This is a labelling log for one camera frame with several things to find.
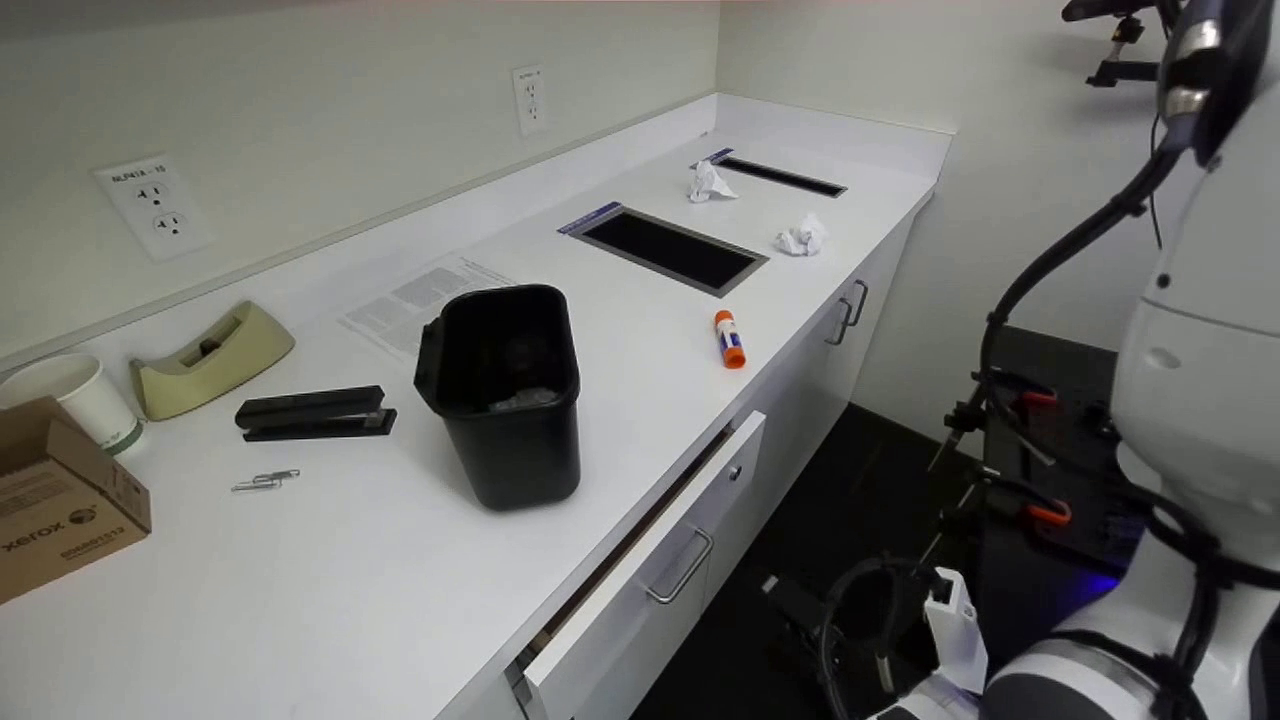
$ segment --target drawer handle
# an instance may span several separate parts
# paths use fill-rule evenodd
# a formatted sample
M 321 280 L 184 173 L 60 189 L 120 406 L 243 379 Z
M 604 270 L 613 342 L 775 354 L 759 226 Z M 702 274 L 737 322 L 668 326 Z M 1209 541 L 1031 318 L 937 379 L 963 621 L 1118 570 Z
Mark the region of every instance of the drawer handle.
M 848 296 L 839 296 L 842 318 L 839 318 L 839 331 L 836 331 L 836 336 L 827 336 L 827 346 L 842 346 L 848 329 L 857 329 L 857 326 L 865 322 L 867 286 L 865 286 L 865 280 L 857 280 L 850 288 L 857 288 L 857 306 L 850 306 Z
M 652 595 L 656 605 L 673 605 L 708 556 L 710 538 L 690 532 L 679 556 L 656 582 L 646 582 L 645 595 Z

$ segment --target cardboard box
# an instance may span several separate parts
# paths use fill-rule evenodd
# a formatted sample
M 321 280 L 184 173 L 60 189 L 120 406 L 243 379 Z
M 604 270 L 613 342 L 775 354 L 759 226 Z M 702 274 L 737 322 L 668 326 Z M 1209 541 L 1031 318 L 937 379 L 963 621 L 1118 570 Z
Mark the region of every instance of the cardboard box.
M 0 413 L 0 605 L 146 532 L 146 490 L 55 401 Z

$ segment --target black stapler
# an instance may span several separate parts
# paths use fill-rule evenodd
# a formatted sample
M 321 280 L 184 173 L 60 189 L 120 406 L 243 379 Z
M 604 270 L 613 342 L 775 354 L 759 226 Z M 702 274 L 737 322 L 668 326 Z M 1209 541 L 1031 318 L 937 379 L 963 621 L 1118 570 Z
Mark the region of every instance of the black stapler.
M 388 435 L 394 409 L 385 409 L 385 389 L 326 389 L 297 397 L 254 397 L 237 413 L 247 446 L 263 440 L 326 440 L 326 435 Z

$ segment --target red object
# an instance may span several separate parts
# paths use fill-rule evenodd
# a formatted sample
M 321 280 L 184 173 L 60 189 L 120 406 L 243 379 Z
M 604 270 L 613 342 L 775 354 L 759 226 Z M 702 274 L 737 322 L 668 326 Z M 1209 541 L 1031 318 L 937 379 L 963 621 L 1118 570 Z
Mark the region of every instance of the red object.
M 1069 529 L 1075 520 L 1069 503 L 1026 503 L 1024 516 L 1040 529 Z
M 719 309 L 719 312 L 710 318 L 710 329 L 716 329 L 716 342 L 719 342 L 719 363 L 725 363 L 725 367 L 744 367 L 744 363 L 749 363 L 749 349 L 744 349 L 744 342 L 737 336 L 732 312 Z

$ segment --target white robot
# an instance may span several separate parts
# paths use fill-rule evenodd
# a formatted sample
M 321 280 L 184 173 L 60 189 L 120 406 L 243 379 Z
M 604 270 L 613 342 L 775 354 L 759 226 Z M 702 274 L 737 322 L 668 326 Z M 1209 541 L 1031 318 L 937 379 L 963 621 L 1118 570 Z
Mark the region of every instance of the white robot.
M 1190 0 L 1169 40 L 1162 147 L 1190 147 L 1209 178 L 1117 363 L 1118 467 L 1155 503 L 1123 585 L 1005 665 L 982 691 L 932 714 L 915 714 L 925 704 L 908 691 L 874 715 L 1280 715 L 1251 707 L 1246 690 L 1280 608 L 1280 83 L 1251 98 L 1266 28 L 1270 0 Z M 1177 151 L 1136 186 L 1160 186 Z M 1005 296 L 995 326 L 1035 280 Z

